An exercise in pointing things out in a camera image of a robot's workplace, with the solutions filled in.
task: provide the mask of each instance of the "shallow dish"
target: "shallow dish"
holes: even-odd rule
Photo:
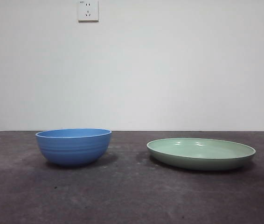
[[[111,131],[76,128],[44,131],[35,135],[47,160],[62,166],[78,166],[94,162],[105,153]]]
[[[175,167],[194,170],[228,170],[247,164],[255,149],[236,142],[175,138],[159,139],[147,144],[157,160]]]

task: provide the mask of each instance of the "ribbed bowl exterior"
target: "ribbed bowl exterior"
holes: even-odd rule
[[[100,158],[108,148],[111,133],[81,138],[36,138],[47,160],[62,166],[78,166]]]

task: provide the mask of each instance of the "concrete floor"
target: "concrete floor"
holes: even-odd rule
[[[47,162],[32,131],[0,132],[0,224],[264,224],[264,132],[113,132],[97,162]],[[189,171],[151,158],[146,143],[198,137],[257,154],[228,172]]]

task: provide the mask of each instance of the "plate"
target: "plate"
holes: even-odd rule
[[[246,165],[255,149],[236,142],[174,138],[159,139],[147,144],[150,154],[171,166],[194,170],[228,170]]]

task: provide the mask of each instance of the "wall socket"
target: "wall socket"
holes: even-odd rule
[[[78,21],[99,21],[99,2],[98,0],[79,1]]]

